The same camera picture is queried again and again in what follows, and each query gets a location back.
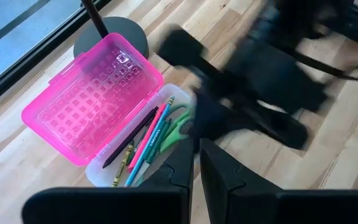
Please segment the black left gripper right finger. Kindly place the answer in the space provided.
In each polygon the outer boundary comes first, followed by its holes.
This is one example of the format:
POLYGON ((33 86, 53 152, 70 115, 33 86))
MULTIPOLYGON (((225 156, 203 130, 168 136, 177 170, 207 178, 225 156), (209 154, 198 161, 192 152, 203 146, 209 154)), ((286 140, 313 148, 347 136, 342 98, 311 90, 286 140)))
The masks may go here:
POLYGON ((211 223, 358 224, 358 190, 281 189, 208 139, 200 169, 211 223))

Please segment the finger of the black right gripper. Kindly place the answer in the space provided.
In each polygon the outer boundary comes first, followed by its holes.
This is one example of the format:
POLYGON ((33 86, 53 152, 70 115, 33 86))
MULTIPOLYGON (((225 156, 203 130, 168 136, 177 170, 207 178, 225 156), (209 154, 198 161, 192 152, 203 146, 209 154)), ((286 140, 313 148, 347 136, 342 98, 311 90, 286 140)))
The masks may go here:
POLYGON ((302 149, 308 140, 308 130, 289 114, 271 110, 257 102, 231 109, 205 93, 196 94, 192 136, 217 140, 233 131, 257 131, 282 143, 302 149))
POLYGON ((206 47, 182 28, 169 29, 157 49, 157 55, 174 67, 184 67, 211 90, 228 90, 233 78, 219 71, 204 57, 206 47))

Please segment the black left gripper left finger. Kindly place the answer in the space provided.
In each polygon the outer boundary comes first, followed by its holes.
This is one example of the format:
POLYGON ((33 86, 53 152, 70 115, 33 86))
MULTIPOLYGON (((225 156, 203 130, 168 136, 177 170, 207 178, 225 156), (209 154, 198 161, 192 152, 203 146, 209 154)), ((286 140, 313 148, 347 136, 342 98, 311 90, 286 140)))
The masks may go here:
POLYGON ((193 141, 182 140, 137 187, 57 187, 31 196, 24 223, 189 223, 193 141))

